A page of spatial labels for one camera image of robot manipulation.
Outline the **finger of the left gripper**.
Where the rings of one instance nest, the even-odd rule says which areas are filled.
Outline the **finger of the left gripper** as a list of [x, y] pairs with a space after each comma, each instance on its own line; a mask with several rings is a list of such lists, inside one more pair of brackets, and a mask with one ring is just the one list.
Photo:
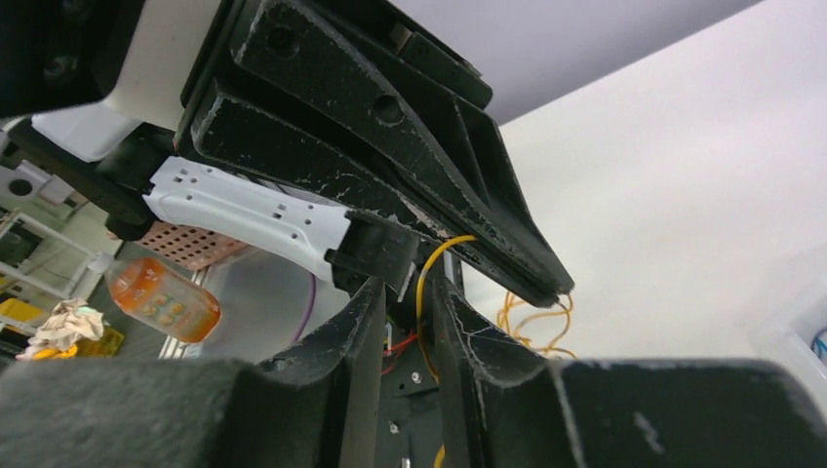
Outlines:
[[[330, 11], [251, 1], [232, 56], [251, 88], [249, 103], [311, 135], [329, 132], [330, 144], [372, 149], [401, 165], [430, 148], [487, 205], [504, 206], [543, 238], [491, 118]], [[555, 257], [556, 302], [574, 282]]]

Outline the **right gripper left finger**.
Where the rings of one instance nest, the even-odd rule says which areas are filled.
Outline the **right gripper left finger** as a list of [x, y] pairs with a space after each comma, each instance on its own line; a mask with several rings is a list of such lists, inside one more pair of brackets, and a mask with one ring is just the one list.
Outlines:
[[385, 286], [267, 362], [33, 361], [1, 375], [5, 467], [370, 467]]

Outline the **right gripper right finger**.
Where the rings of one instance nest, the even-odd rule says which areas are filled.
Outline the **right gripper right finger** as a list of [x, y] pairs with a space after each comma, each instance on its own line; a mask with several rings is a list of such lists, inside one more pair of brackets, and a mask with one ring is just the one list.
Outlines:
[[758, 360], [547, 360], [431, 287], [450, 467], [822, 467], [804, 387]]

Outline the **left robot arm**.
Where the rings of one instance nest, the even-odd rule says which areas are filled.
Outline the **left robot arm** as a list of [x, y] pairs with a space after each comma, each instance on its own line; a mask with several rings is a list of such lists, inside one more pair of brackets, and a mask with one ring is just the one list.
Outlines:
[[528, 303], [574, 281], [532, 220], [492, 88], [388, 1], [5, 1], [13, 143], [105, 210], [405, 290], [417, 246]]

